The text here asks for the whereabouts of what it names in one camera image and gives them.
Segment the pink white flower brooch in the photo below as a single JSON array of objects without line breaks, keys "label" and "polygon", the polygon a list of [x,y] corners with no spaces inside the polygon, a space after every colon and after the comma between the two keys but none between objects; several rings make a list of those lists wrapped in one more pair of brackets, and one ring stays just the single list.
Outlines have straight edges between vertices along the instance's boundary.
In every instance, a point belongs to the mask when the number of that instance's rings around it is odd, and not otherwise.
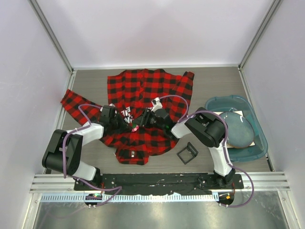
[{"label": "pink white flower brooch", "polygon": [[132,132],[136,132],[139,129],[139,126],[136,126],[132,129]]}]

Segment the red black plaid shirt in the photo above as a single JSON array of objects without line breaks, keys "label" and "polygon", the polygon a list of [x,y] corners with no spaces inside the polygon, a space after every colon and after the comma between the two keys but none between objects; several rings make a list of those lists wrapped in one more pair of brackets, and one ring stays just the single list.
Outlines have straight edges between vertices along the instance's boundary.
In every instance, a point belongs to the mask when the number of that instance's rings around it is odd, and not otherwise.
[{"label": "red black plaid shirt", "polygon": [[[193,80],[193,72],[174,75],[163,69],[125,70],[108,76],[108,103],[114,105],[130,125],[145,108],[152,108],[152,99],[159,97],[170,118],[177,122],[190,105]],[[134,165],[145,165],[150,156],[162,155],[178,143],[158,128],[143,127],[133,132],[107,134],[100,141],[116,149],[119,163]]]}]

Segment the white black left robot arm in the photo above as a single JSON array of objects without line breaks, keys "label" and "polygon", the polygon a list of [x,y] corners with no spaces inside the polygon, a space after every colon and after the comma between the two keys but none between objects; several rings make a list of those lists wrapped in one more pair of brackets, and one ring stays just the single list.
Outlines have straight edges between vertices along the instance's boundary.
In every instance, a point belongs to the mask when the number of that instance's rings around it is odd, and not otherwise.
[{"label": "white black left robot arm", "polygon": [[[85,107],[98,109],[100,115],[96,121],[91,121],[85,114],[83,110]],[[68,131],[55,130],[42,158],[42,166],[60,172],[64,177],[81,178],[85,180],[85,185],[90,190],[97,190],[102,183],[100,170],[81,161],[82,147],[113,133],[131,132],[132,127],[124,121],[113,105],[99,107],[82,104],[78,109],[86,119],[85,124]]]}]

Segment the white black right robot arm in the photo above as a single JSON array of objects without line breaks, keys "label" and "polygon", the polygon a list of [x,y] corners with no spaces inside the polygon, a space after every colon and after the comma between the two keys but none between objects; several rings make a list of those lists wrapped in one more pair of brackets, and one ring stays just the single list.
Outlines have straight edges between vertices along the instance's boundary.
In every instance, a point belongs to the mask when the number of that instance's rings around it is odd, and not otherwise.
[{"label": "white black right robot arm", "polygon": [[229,160],[226,147],[228,126],[215,112],[200,107],[181,121],[174,122],[163,108],[156,111],[145,109],[132,123],[139,127],[161,129],[171,139],[193,134],[210,151],[216,185],[227,188],[232,184],[235,169]]}]

